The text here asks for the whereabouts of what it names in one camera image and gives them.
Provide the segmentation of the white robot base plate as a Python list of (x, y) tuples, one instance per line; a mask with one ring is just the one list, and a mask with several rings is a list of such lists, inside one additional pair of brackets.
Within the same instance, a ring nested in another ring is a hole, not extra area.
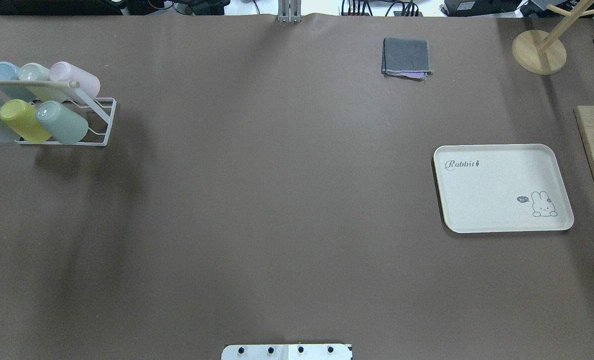
[(222, 360), (352, 360), (352, 346), (343, 343), (231, 344)]

